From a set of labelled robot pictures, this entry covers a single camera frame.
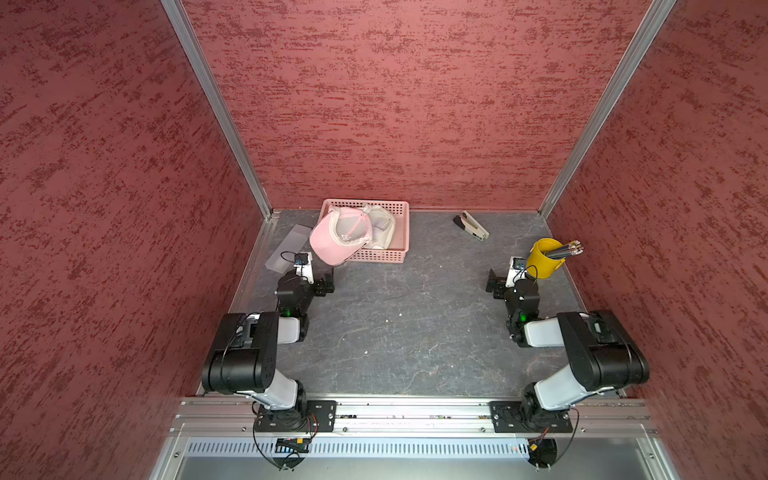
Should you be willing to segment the pink baseball cap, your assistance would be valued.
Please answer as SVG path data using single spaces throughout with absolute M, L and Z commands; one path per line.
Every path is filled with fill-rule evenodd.
M 372 238 L 373 227 L 367 213 L 356 208 L 332 206 L 312 230 L 309 241 L 320 260 L 338 266 Z

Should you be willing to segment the cream baseball cap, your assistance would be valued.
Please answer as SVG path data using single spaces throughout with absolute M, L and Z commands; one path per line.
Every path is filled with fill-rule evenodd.
M 396 229 L 394 216 L 380 205 L 365 204 L 361 210 L 368 215 L 372 226 L 372 238 L 366 243 L 364 248 L 372 250 L 388 249 Z

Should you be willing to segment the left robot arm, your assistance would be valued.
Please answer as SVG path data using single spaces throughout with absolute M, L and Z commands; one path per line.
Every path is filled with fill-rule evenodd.
M 306 339 L 312 300 L 334 291 L 332 272 L 313 281 L 289 272 L 273 310 L 224 315 L 202 368 L 204 391 L 252 400 L 257 432 L 331 432 L 337 403 L 310 400 L 301 382 L 277 369 L 277 353 Z

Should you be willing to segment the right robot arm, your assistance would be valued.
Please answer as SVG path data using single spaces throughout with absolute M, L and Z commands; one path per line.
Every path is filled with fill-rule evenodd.
M 571 433 L 576 424 L 571 407 L 649 380 L 647 359 L 613 312 L 561 312 L 542 318 L 538 281 L 522 272 L 503 278 L 490 271 L 485 290 L 505 303 L 507 329 L 517 346 L 563 348 L 567 358 L 565 367 L 527 385 L 519 400 L 489 403 L 495 432 Z

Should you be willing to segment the yellow pencil cup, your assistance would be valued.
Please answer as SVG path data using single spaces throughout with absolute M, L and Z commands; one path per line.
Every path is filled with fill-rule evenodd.
M 526 261 L 526 275 L 537 280 L 550 278 L 565 264 L 566 260 L 553 260 L 547 256 L 547 253 L 562 246 L 561 242 L 551 238 L 542 238 L 536 241 Z

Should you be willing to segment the clear plastic box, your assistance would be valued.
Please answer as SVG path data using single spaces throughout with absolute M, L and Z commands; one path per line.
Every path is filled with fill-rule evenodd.
M 280 274 L 294 268 L 295 255 L 300 253 L 307 243 L 311 229 L 303 225 L 294 225 L 285 238 L 265 262 L 265 268 Z

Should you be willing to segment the pink perforated plastic basket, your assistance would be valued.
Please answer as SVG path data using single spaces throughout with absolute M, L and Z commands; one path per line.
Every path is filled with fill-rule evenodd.
M 386 250 L 372 250 L 364 247 L 345 262 L 401 263 L 409 249 L 410 206 L 405 201 L 326 199 L 321 208 L 320 220 L 334 207 L 360 209 L 365 204 L 380 205 L 395 218 L 396 229 L 390 247 Z

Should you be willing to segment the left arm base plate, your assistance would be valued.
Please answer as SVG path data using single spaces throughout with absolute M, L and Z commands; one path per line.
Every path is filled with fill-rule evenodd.
M 338 403 L 333 400 L 307 400 L 288 410 L 259 408 L 253 424 L 255 432 L 315 433 L 332 432 Z

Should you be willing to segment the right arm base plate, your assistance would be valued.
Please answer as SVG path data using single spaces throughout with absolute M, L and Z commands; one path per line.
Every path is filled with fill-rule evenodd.
M 550 411 L 523 401 L 492 401 L 488 404 L 496 433 L 572 433 L 566 410 Z

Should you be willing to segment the aluminium front rail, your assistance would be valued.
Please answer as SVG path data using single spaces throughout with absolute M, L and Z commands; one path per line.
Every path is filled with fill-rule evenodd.
M 315 395 L 300 432 L 323 437 L 538 437 L 656 438 L 658 429 L 645 401 L 584 400 L 552 414 L 546 425 L 527 428 L 515 401 L 472 397 Z M 182 400 L 173 435 L 264 436 L 282 430 L 246 398 L 188 397 Z

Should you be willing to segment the right corner aluminium post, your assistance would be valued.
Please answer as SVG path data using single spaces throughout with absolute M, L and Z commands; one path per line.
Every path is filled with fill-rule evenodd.
M 675 0 L 650 2 L 589 120 L 538 210 L 545 220 L 554 211 L 675 5 Z

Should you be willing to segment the corner aluminium post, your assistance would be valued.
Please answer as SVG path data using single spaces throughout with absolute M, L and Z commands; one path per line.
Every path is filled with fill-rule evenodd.
M 192 67 L 192 70 L 216 117 L 219 127 L 227 140 L 231 152 L 249 186 L 262 216 L 269 220 L 273 207 L 261 181 L 252 165 L 246 146 L 239 134 L 235 121 L 226 105 L 223 94 L 211 70 L 203 48 L 194 32 L 192 22 L 179 0 L 161 0 L 161 5 Z
M 545 220 L 554 211 L 675 5 L 675 0 L 650 2 L 589 120 L 538 210 Z

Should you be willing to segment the left corner aluminium post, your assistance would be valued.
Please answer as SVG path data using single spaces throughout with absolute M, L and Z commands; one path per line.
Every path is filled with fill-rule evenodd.
M 246 146 L 239 134 L 235 121 L 226 105 L 223 94 L 211 70 L 203 48 L 194 32 L 192 22 L 179 0 L 161 0 L 161 5 L 192 67 L 192 70 L 216 117 L 219 127 L 227 140 L 231 152 L 249 186 L 262 216 L 269 220 L 273 207 L 261 181 L 252 165 Z

